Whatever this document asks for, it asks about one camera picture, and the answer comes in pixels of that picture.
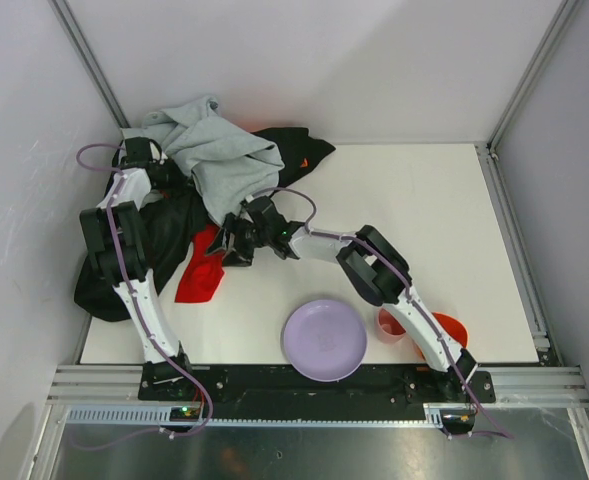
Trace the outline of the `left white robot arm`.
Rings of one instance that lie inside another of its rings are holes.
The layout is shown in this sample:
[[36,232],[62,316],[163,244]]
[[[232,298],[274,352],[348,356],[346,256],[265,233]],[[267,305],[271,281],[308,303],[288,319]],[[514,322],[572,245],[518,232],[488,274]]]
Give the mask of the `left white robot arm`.
[[167,181],[169,158],[145,137],[128,138],[116,149],[122,153],[119,162],[105,169],[112,174],[111,186],[96,207],[80,214],[89,263],[129,313],[147,368],[183,375],[189,359],[162,310],[153,250],[140,215],[153,188]]

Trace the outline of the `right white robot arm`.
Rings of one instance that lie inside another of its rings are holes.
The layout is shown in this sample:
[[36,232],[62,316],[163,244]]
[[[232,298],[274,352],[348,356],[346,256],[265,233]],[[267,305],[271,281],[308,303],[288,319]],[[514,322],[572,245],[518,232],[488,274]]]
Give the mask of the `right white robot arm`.
[[242,202],[240,213],[228,214],[208,255],[223,255],[231,266],[250,266],[254,251],[267,247],[282,260],[318,260],[340,266],[368,304],[393,316],[420,348],[442,384],[463,389],[478,363],[455,340],[420,298],[403,256],[373,226],[354,233],[315,229],[308,220],[288,220],[268,196]]

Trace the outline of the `grey zip hoodie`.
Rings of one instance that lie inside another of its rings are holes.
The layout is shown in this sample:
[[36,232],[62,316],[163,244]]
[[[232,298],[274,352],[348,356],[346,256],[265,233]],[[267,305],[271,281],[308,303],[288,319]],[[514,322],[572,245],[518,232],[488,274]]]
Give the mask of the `grey zip hoodie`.
[[218,225],[237,214],[247,196],[278,185],[284,168],[278,146],[223,118],[214,96],[150,112],[141,127],[193,179]]

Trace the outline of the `red cloth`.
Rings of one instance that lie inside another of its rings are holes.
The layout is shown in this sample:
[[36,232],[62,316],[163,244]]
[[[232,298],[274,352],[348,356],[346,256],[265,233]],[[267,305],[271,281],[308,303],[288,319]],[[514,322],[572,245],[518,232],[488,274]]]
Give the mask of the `red cloth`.
[[205,303],[212,299],[224,276],[223,254],[208,254],[219,228],[208,225],[192,240],[192,254],[179,281],[175,295],[176,303]]

